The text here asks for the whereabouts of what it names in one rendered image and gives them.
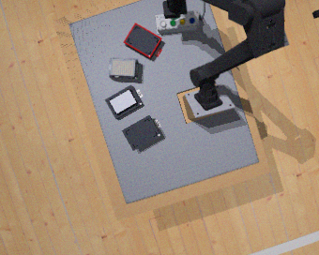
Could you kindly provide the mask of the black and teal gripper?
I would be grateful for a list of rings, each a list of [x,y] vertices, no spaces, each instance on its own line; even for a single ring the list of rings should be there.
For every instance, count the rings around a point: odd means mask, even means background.
[[[180,18],[181,14],[186,14],[187,15],[187,4],[186,4],[186,0],[184,0],[183,2],[183,6],[182,4],[179,6],[173,6],[171,5],[170,1],[169,1],[169,7],[167,7],[167,1],[163,1],[163,11],[164,11],[164,17],[165,19],[172,19],[173,21],[176,19]],[[182,9],[181,9],[182,7]]]

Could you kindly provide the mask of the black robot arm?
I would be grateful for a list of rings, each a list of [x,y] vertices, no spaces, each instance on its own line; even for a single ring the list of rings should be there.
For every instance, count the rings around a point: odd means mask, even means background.
[[[229,20],[244,25],[247,36],[230,51],[190,71],[191,82],[200,87],[194,98],[208,111],[222,105],[214,81],[221,73],[284,46],[285,0],[202,1],[227,11]]]

